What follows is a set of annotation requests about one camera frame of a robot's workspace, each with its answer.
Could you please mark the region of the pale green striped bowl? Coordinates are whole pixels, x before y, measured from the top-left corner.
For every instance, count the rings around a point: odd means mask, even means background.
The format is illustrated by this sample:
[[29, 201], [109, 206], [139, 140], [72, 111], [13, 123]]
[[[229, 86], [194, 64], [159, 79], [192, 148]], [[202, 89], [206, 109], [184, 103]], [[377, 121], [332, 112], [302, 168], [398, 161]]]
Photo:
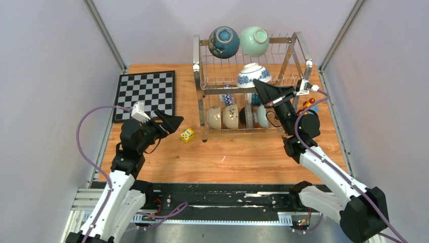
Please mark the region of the pale green striped bowl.
[[262, 128], [269, 128], [269, 122], [267, 119], [267, 111], [263, 105], [257, 107], [253, 114], [254, 121]]

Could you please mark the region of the white blue floral bowl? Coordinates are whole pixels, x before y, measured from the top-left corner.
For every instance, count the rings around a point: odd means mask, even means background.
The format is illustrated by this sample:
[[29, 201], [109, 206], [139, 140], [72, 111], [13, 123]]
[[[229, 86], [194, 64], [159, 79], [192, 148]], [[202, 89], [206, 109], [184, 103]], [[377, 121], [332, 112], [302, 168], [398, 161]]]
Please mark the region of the white blue floral bowl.
[[259, 79], [268, 83], [272, 80], [272, 76], [266, 67], [258, 63], [246, 64], [238, 74], [237, 87], [252, 88], [254, 87], [253, 79]]

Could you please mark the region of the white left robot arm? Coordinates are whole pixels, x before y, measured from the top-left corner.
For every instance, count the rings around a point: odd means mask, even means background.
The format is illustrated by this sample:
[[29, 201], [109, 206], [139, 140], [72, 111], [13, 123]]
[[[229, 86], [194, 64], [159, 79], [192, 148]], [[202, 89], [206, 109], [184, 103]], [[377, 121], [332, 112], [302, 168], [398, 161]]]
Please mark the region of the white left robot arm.
[[131, 219], [140, 208], [155, 203], [149, 182], [137, 179], [149, 146], [173, 134], [180, 127], [182, 116], [168, 115], [160, 110], [152, 118], [132, 109], [131, 119], [121, 127], [107, 184], [92, 214], [78, 232], [70, 232], [66, 242], [120, 242]]

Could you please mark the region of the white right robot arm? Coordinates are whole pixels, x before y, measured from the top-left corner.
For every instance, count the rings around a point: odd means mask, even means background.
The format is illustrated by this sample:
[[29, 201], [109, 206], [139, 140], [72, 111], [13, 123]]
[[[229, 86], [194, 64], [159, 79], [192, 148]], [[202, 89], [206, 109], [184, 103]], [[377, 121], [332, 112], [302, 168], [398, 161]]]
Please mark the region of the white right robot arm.
[[349, 240], [365, 242], [390, 227], [387, 201], [378, 187], [369, 188], [333, 162], [314, 140], [320, 135], [320, 119], [314, 102], [297, 112], [291, 100], [297, 96], [293, 86], [275, 86], [253, 79], [263, 106], [272, 108], [286, 134], [286, 154], [315, 174], [330, 192], [308, 181], [289, 190], [289, 205], [295, 211], [311, 208], [338, 223]]

